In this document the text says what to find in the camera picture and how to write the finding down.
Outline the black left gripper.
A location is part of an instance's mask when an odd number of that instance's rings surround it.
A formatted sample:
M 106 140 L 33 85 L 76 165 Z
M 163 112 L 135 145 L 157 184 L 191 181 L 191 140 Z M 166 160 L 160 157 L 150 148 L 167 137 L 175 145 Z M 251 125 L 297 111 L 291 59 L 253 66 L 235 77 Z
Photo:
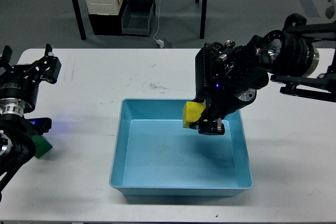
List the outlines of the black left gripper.
M 9 64 L 12 56 L 10 46 L 1 54 L 1 100 L 17 99 L 25 102 L 24 111 L 34 111 L 39 84 L 46 81 L 55 84 L 61 70 L 61 62 L 46 44 L 44 56 L 31 64 Z

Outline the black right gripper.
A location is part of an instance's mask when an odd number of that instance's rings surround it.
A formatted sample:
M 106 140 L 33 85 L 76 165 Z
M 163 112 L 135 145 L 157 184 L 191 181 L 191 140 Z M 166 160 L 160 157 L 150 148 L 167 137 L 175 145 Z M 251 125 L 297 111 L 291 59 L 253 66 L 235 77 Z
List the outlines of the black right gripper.
M 257 90 L 269 82 L 259 63 L 254 46 L 204 44 L 195 57 L 193 102 L 206 104 L 196 121 L 199 134 L 224 135 L 222 119 L 255 101 Z

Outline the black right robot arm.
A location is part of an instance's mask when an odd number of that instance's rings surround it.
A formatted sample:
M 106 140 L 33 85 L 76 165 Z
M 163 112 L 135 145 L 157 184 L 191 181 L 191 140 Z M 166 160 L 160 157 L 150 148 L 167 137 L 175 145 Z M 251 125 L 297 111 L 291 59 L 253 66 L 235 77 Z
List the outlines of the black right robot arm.
M 311 77 L 319 62 L 313 44 L 327 40 L 329 33 L 335 33 L 335 23 L 309 25 L 303 16 L 291 14 L 282 30 L 255 35 L 245 45 L 206 43 L 195 57 L 196 95 L 184 126 L 223 135 L 223 119 L 252 104 L 269 81 L 282 83 L 283 94 L 335 101 L 335 64 Z

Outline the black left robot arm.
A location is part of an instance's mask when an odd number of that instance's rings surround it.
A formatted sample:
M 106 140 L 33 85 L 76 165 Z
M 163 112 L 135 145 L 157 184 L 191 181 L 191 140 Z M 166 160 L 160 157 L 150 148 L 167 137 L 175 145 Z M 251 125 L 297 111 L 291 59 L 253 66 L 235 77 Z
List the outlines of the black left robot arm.
M 36 155 L 33 138 L 51 129 L 50 118 L 27 119 L 24 115 L 35 110 L 40 83 L 55 84 L 61 69 L 50 44 L 30 64 L 10 65 L 12 53 L 5 46 L 1 54 L 1 189 Z

